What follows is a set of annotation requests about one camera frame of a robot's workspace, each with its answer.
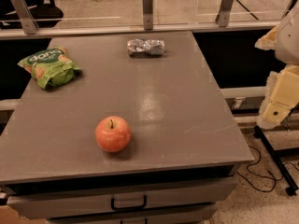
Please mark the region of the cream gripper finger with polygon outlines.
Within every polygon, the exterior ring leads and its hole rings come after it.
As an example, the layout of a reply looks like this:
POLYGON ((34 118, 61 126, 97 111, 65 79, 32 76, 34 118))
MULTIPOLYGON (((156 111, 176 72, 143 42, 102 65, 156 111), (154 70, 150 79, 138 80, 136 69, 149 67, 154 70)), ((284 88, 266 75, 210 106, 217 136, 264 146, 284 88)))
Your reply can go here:
POLYGON ((267 34, 259 38, 254 47, 256 49, 270 50, 275 49, 277 38, 278 26, 272 28, 267 34))
POLYGON ((288 64, 279 73, 271 71, 266 81, 257 125, 273 129, 299 104, 299 66, 288 64))

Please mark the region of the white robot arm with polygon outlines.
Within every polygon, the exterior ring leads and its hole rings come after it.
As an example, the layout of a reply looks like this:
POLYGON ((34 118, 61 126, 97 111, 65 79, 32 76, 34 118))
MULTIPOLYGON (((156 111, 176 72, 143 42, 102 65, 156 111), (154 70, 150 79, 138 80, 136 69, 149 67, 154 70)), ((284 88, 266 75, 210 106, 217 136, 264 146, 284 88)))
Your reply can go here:
POLYGON ((256 120, 260 128, 273 129, 299 104, 299 8, 294 7, 279 25, 259 38, 255 47, 272 49, 286 64, 280 72, 270 72, 256 120))

